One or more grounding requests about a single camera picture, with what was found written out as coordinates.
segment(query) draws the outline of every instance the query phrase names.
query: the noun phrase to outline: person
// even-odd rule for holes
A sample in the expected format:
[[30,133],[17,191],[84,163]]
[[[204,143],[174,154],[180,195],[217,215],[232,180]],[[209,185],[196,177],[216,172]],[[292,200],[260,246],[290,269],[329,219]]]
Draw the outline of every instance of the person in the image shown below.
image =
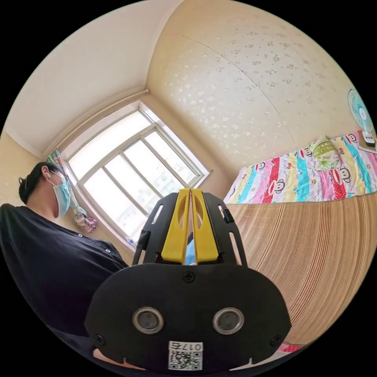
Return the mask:
[[0,246],[19,290],[65,343],[87,357],[117,364],[92,346],[84,321],[97,288],[128,265],[110,242],[57,224],[70,206],[68,178],[59,166],[38,163],[19,184],[24,206],[0,207]]

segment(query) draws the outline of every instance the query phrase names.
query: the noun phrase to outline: yellow clamp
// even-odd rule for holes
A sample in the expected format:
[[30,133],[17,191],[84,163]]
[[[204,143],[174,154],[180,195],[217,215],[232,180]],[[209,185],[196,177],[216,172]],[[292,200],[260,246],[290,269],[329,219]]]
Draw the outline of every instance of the yellow clamp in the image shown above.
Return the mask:
[[189,228],[190,198],[196,263],[214,262],[218,250],[201,189],[179,191],[168,234],[162,250],[166,262],[185,264]]

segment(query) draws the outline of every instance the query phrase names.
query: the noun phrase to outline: qr code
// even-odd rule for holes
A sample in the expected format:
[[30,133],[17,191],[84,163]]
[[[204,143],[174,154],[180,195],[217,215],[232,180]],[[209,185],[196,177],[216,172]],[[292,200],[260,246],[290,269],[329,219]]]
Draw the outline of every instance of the qr code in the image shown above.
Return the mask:
[[169,369],[202,370],[202,352],[169,350]]

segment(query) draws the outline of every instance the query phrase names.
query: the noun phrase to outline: blue surgical mask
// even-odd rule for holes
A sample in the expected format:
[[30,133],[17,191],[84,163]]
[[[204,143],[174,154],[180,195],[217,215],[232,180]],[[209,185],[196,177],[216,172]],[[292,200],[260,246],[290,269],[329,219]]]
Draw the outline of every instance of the blue surgical mask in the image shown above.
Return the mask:
[[62,179],[62,184],[61,185],[54,185],[52,182],[50,182],[53,186],[54,186],[54,191],[55,191],[55,195],[56,195],[56,199],[58,201],[58,208],[59,208],[59,214],[58,214],[58,217],[60,216],[64,216],[69,207],[70,207],[70,202],[71,202],[71,195],[70,195],[70,192],[69,192],[69,189],[68,189],[68,182],[67,180],[60,176],[59,174],[57,174],[59,176],[59,178]]

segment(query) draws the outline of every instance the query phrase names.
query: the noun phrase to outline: colorful bedsheet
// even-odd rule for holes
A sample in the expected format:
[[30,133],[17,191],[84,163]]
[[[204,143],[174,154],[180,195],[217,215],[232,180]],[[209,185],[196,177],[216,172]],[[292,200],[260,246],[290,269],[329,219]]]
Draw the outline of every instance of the colorful bedsheet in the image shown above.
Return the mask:
[[377,191],[377,154],[357,147],[361,131],[331,139],[342,164],[319,172],[308,148],[244,167],[226,204],[325,201]]

